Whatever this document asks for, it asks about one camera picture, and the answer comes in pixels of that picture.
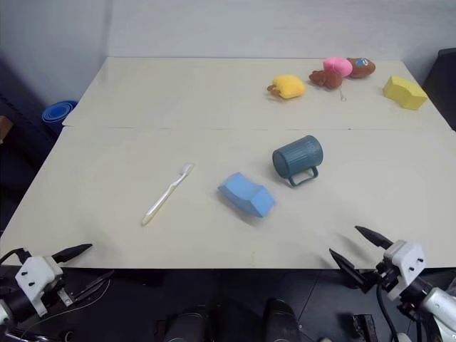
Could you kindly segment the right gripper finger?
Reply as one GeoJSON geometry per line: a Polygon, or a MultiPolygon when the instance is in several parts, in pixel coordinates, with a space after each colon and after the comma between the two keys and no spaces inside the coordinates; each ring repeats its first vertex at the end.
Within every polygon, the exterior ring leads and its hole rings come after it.
{"type": "Polygon", "coordinates": [[[348,283],[353,288],[360,289],[363,293],[367,293],[371,289],[371,272],[360,271],[354,267],[344,256],[338,252],[329,249],[333,260],[337,263],[339,269],[349,278],[348,283]]]}
{"type": "Polygon", "coordinates": [[[355,226],[355,229],[365,237],[369,242],[382,249],[388,249],[393,243],[382,234],[362,226],[355,226]]]}

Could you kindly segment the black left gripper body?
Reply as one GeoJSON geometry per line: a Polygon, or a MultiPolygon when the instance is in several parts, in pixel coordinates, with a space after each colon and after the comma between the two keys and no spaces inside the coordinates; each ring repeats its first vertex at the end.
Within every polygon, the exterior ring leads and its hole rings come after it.
{"type": "Polygon", "coordinates": [[[58,265],[44,264],[40,270],[40,303],[48,308],[56,302],[63,303],[66,307],[73,304],[74,300],[67,289],[65,274],[58,265]]]}

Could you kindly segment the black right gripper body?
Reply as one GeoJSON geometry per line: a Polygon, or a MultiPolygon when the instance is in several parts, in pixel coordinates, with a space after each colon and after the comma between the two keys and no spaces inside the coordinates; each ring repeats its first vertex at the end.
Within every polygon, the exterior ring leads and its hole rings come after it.
{"type": "Polygon", "coordinates": [[[358,287],[364,293],[367,293],[376,285],[389,292],[398,283],[399,268],[387,258],[383,258],[374,269],[362,269],[359,272],[361,274],[361,282],[358,287]]]}

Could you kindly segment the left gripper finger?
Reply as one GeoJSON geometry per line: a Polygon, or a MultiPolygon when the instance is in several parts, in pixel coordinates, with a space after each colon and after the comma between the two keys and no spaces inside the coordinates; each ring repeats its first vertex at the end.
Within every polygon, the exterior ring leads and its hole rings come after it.
{"type": "Polygon", "coordinates": [[[52,258],[57,264],[66,263],[72,259],[75,259],[83,252],[90,249],[92,246],[92,244],[80,244],[78,246],[69,247],[53,254],[52,258]]]}
{"type": "Polygon", "coordinates": [[[79,304],[80,302],[85,301],[88,297],[100,290],[104,284],[108,283],[113,274],[113,270],[108,271],[87,284],[81,291],[77,292],[76,294],[71,294],[70,299],[72,303],[79,304]]]}

